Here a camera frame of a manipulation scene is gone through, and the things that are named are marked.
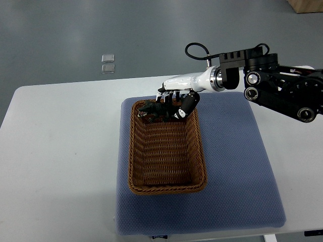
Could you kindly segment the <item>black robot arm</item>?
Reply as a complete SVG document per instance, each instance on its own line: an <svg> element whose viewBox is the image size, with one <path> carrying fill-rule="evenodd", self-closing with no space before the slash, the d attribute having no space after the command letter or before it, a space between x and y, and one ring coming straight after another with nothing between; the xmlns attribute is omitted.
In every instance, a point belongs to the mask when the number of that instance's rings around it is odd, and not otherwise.
<svg viewBox="0 0 323 242"><path fill-rule="evenodd" d="M247 100L304 123L322 114L321 69L282 66L264 43L220 53L219 61L221 87L237 88L242 69Z"/></svg>

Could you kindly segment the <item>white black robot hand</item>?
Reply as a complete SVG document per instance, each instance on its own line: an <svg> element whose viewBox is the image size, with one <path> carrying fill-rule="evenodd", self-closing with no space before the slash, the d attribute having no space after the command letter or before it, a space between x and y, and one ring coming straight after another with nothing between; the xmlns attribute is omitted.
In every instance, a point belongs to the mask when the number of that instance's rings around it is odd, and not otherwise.
<svg viewBox="0 0 323 242"><path fill-rule="evenodd" d="M178 75L165 80L157 90L156 102L171 101L172 95L176 94L176 100L181 102L180 108L174 114L177 119L182 119L195 109L200 101L199 92L221 92L225 88L220 67L213 66L203 73L191 73ZM184 98L180 100L179 94L184 92Z"/></svg>

